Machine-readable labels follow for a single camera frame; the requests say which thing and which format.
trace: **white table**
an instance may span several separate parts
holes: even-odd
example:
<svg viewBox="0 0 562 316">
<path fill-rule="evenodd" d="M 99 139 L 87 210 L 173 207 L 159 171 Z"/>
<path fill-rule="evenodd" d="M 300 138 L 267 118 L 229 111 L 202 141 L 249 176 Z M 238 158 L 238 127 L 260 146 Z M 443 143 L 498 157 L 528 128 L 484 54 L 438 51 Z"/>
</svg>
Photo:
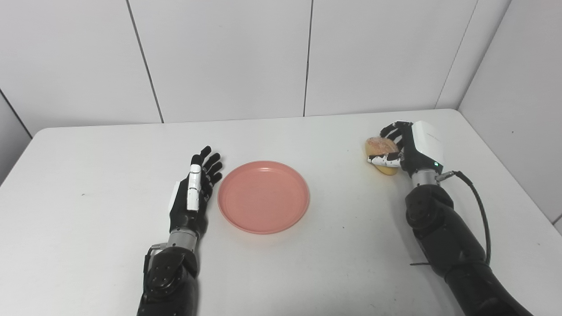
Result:
<svg viewBox="0 0 562 316">
<path fill-rule="evenodd" d="M 213 196 L 198 315 L 462 315 L 442 279 L 409 266 L 424 257 L 404 218 L 408 176 L 365 161 L 364 141 L 399 119 L 435 125 L 446 170 L 475 183 L 498 279 L 536 316 L 560 315 L 562 237 L 452 110 L 43 130 L 0 187 L 0 315 L 135 315 L 143 256 L 167 240 L 171 190 L 207 144 L 224 173 L 292 166 L 311 200 L 295 226 L 260 236 L 230 225 Z M 443 186 L 483 242 L 468 187 Z"/>
</svg>

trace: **bread roll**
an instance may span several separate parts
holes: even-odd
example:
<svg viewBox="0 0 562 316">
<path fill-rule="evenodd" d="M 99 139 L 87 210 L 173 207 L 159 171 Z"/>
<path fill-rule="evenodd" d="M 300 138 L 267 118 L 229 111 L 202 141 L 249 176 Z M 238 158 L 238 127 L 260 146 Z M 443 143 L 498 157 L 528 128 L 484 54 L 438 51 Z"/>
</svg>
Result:
<svg viewBox="0 0 562 316">
<path fill-rule="evenodd" d="M 383 137 L 371 137 L 367 139 L 365 142 L 365 152 L 367 156 L 371 155 L 384 155 L 391 152 L 397 152 L 398 146 L 388 139 Z M 385 166 L 377 166 L 380 172 L 388 175 L 395 175 L 398 172 L 399 168 L 392 168 L 392 167 L 385 167 Z"/>
</svg>

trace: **white finger segment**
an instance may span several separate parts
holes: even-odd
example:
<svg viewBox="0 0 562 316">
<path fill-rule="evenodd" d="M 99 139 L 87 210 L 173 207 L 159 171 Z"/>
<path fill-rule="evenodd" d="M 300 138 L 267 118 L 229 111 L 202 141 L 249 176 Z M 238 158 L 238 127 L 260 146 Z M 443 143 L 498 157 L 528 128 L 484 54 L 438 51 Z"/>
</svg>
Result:
<svg viewBox="0 0 562 316">
<path fill-rule="evenodd" d="M 367 161 L 377 166 L 400 168 L 400 159 L 388 160 L 388 155 L 371 156 Z"/>
<path fill-rule="evenodd" d="M 199 210 L 199 192 L 201 191 L 201 166 L 191 165 L 187 188 L 187 210 Z"/>
</svg>

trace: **robotic hand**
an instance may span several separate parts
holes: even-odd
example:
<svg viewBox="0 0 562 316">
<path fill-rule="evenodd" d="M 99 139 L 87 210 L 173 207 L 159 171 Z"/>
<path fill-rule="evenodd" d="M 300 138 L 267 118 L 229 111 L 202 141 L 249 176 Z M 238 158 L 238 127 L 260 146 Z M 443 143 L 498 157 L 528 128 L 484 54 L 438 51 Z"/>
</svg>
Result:
<svg viewBox="0 0 562 316">
<path fill-rule="evenodd" d="M 406 197 L 406 221 L 428 263 L 445 279 L 466 316 L 532 316 L 501 285 L 490 263 L 490 237 L 484 207 L 472 182 L 460 171 L 443 172 L 439 132 L 424 121 L 397 121 L 381 137 L 396 142 L 398 152 L 369 156 L 375 165 L 402 167 L 414 189 Z M 487 252 L 455 212 L 439 182 L 457 175 L 470 186 L 486 226 Z"/>
<path fill-rule="evenodd" d="M 207 202 L 222 178 L 220 155 L 206 163 L 211 147 L 193 155 L 188 176 L 179 183 L 170 210 L 170 238 L 150 247 L 144 260 L 143 295 L 138 316 L 192 316 L 197 301 L 199 267 L 194 250 L 207 231 Z M 156 255 L 154 251 L 162 250 Z"/>
</svg>

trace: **pink plate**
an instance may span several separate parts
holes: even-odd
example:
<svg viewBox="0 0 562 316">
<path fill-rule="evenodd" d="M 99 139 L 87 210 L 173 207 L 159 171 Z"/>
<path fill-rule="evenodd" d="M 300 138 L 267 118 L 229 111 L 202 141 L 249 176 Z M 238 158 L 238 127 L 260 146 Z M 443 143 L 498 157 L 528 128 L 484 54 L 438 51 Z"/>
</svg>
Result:
<svg viewBox="0 0 562 316">
<path fill-rule="evenodd" d="M 243 231 L 273 234 L 293 226 L 309 205 L 309 189 L 293 168 L 254 161 L 232 170 L 219 189 L 224 217 Z"/>
</svg>

